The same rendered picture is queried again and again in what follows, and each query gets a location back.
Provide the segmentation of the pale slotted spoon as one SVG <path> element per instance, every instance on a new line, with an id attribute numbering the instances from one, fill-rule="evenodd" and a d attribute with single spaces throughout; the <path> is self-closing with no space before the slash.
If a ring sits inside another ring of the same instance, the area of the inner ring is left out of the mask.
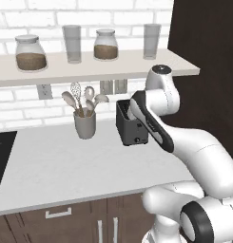
<path id="1" fill-rule="evenodd" d="M 92 86 L 87 86 L 84 91 L 84 96 L 86 100 L 91 101 L 94 98 L 95 90 Z"/>

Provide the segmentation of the grey utensil pot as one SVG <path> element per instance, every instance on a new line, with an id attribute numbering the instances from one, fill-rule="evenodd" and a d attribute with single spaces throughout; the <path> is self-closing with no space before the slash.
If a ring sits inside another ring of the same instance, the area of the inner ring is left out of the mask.
<path id="1" fill-rule="evenodd" d="M 90 117 L 87 116 L 87 108 L 84 107 L 84 117 L 80 117 L 77 113 L 73 113 L 75 129 L 78 137 L 83 140 L 91 139 L 96 132 L 96 113 Z"/>

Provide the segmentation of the pale wall shelf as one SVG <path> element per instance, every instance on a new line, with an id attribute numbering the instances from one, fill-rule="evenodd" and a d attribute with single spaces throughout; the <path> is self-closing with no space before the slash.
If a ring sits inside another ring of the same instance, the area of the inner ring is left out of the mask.
<path id="1" fill-rule="evenodd" d="M 45 70 L 21 72 L 14 55 L 1 56 L 0 87 L 145 78 L 154 65 L 168 65 L 173 76 L 200 73 L 197 66 L 168 49 L 160 49 L 155 60 L 145 60 L 140 49 L 121 50 L 115 61 L 95 60 L 92 52 L 83 52 L 80 64 L 69 64 L 63 52 L 49 53 L 47 59 Z"/>

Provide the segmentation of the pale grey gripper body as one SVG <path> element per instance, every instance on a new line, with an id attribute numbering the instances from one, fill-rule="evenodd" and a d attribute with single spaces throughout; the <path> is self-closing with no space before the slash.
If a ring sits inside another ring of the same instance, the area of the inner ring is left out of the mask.
<path id="1" fill-rule="evenodd" d="M 133 108 L 135 106 L 135 102 L 134 100 L 130 100 L 129 101 L 129 106 L 128 106 L 128 110 L 127 110 L 127 116 L 131 121 L 136 120 L 137 118 L 135 117 L 134 113 L 133 113 Z"/>

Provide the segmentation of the grey drinking glass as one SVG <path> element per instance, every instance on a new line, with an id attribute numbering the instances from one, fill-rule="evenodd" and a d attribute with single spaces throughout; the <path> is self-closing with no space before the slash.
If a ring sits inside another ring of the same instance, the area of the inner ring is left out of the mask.
<path id="1" fill-rule="evenodd" d="M 81 62 L 81 27 L 77 25 L 62 26 L 67 51 L 68 62 L 79 64 Z"/>
<path id="2" fill-rule="evenodd" d="M 144 58 L 155 59 L 159 44 L 161 26 L 159 24 L 144 25 Z"/>

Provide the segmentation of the pale ladle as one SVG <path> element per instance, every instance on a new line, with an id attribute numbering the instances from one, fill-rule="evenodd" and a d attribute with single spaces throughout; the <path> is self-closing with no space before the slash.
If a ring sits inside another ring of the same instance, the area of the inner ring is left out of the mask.
<path id="1" fill-rule="evenodd" d="M 95 109 L 95 107 L 98 103 L 108 103 L 108 102 L 109 102 L 109 98 L 107 95 L 98 94 L 94 98 L 94 103 L 93 103 L 92 109 Z"/>

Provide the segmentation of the grey wall switch plate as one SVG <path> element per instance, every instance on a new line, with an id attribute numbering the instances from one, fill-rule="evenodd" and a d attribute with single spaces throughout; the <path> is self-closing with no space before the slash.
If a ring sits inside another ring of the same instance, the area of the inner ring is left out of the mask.
<path id="1" fill-rule="evenodd" d="M 127 93 L 127 79 L 114 81 L 114 93 L 115 94 Z"/>
<path id="2" fill-rule="evenodd" d="M 104 95 L 112 95 L 113 94 L 113 81 L 101 81 L 100 82 L 100 93 Z"/>

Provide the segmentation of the brown drawer front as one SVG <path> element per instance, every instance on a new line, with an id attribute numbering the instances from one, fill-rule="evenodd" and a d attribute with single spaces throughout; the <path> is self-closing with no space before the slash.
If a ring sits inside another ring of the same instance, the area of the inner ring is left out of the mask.
<path id="1" fill-rule="evenodd" d="M 71 215 L 45 219 L 46 211 L 59 213 L 68 207 Z M 89 203 L 81 202 L 14 213 L 7 215 L 7 220 L 18 243 L 86 243 L 90 240 L 86 235 L 89 216 Z"/>

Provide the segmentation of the brown cupboard door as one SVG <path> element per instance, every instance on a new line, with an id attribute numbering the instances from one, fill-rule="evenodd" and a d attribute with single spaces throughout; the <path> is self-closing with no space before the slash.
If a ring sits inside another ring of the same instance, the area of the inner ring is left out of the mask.
<path id="1" fill-rule="evenodd" d="M 142 201 L 142 193 L 107 199 L 107 243 L 113 243 L 113 217 L 118 217 L 118 243 L 142 243 L 154 223 Z"/>
<path id="2" fill-rule="evenodd" d="M 98 243 L 98 220 L 103 221 L 103 243 L 107 243 L 107 201 L 105 199 L 94 200 L 90 205 L 93 243 Z"/>

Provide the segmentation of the small glass jar brown filling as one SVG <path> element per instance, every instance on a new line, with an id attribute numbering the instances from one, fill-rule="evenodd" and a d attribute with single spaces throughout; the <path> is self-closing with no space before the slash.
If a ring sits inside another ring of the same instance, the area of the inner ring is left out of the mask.
<path id="1" fill-rule="evenodd" d="M 100 28 L 96 30 L 94 43 L 94 57 L 98 60 L 111 61 L 118 58 L 118 44 L 115 37 L 115 30 Z"/>

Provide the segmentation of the pale wooden spoon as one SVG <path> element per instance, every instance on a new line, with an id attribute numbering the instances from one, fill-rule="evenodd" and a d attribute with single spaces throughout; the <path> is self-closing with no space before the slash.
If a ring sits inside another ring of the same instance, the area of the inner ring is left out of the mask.
<path id="1" fill-rule="evenodd" d="M 64 101 L 71 107 L 74 108 L 75 112 L 77 115 L 79 115 L 79 109 L 76 107 L 76 102 L 73 98 L 73 96 L 68 92 L 68 91 L 64 91 L 62 93 L 62 98 L 64 99 Z"/>

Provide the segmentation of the black hob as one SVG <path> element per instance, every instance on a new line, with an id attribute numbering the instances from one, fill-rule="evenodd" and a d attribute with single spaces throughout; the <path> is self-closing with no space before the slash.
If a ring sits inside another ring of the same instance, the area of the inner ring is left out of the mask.
<path id="1" fill-rule="evenodd" d="M 16 131 L 0 133 L 0 184 L 10 158 L 16 135 Z"/>

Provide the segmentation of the large glass jar brown filling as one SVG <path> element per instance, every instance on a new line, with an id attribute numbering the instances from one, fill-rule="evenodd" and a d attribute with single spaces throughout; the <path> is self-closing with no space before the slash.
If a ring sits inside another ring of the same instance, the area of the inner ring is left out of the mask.
<path id="1" fill-rule="evenodd" d="M 48 65 L 47 56 L 38 35 L 26 34 L 15 37 L 16 41 L 16 64 L 26 72 L 41 71 Z"/>

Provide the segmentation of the white wall socket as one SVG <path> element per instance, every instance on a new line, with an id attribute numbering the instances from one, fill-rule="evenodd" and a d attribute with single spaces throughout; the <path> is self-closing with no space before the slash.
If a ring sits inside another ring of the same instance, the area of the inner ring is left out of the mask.
<path id="1" fill-rule="evenodd" d="M 37 86 L 38 97 L 40 100 L 52 100 L 52 91 L 49 84 L 38 84 Z"/>

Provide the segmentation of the dark tall cupboard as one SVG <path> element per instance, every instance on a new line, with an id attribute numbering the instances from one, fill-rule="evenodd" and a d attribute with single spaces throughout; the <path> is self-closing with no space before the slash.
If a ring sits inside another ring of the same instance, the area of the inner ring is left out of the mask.
<path id="1" fill-rule="evenodd" d="M 233 0 L 174 0 L 168 48 L 201 71 L 174 79 L 180 110 L 163 121 L 210 132 L 233 158 Z"/>

